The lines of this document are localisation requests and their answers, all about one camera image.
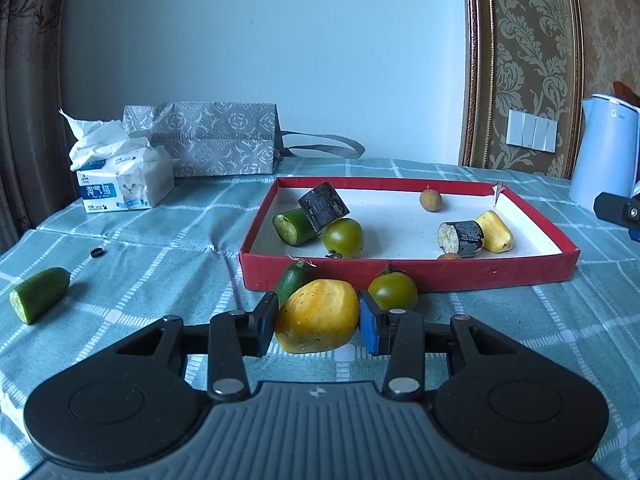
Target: tissue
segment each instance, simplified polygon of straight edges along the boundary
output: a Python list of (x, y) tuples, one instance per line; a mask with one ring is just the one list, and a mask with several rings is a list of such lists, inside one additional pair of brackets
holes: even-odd
[(174, 187), (171, 157), (143, 131), (127, 134), (122, 121), (80, 121), (63, 115), (77, 139), (69, 151), (88, 213), (149, 209)]

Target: white switch panel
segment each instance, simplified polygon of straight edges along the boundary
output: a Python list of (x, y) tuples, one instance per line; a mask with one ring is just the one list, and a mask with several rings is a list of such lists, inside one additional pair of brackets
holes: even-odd
[(540, 152), (556, 151), (558, 122), (517, 110), (509, 110), (507, 144)]

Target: red tray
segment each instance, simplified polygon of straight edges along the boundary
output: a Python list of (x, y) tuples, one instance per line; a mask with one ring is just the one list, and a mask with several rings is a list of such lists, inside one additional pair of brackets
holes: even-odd
[[(271, 224), (282, 211), (298, 207), (309, 189), (330, 182), (363, 227), (365, 244), (358, 258), (325, 258), (322, 237), (300, 247), (284, 244)], [(426, 188), (443, 196), (437, 213), (418, 201)], [(536, 209), (510, 189), (503, 189), (495, 211), (511, 229), (514, 248), (501, 254), (478, 251), (475, 258), (437, 260), (441, 222), (477, 218), (494, 208), (495, 186), (481, 182), (369, 177), (280, 177), (262, 201), (240, 248), (244, 286), (273, 290), (291, 258), (317, 267), (322, 278), (345, 280), (367, 288), (387, 262), (411, 276), (420, 292), (479, 290), (568, 280), (580, 251)]]

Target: light blue kettle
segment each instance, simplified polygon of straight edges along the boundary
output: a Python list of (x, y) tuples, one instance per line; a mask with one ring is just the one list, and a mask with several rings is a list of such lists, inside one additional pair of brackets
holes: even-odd
[(640, 193), (640, 108), (622, 99), (594, 94), (582, 100), (585, 127), (569, 198), (593, 211), (601, 192), (630, 198)]

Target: kettle spout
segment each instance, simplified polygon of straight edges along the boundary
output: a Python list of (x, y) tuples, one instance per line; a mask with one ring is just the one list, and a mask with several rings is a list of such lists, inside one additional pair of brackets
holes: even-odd
[(582, 110), (584, 111), (584, 120), (589, 120), (589, 112), (591, 111), (591, 105), (593, 105), (593, 98), (587, 97), (582, 100)]

